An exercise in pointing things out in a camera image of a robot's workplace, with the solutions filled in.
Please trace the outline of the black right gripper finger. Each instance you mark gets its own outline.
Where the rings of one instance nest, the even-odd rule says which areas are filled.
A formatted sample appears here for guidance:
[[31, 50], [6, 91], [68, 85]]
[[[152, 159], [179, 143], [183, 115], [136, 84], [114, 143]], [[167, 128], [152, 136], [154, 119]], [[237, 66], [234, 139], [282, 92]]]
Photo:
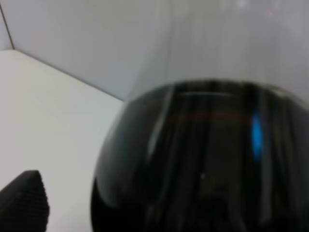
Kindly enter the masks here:
[[50, 207], [38, 170], [22, 172], [0, 191], [2, 232], [45, 232]]

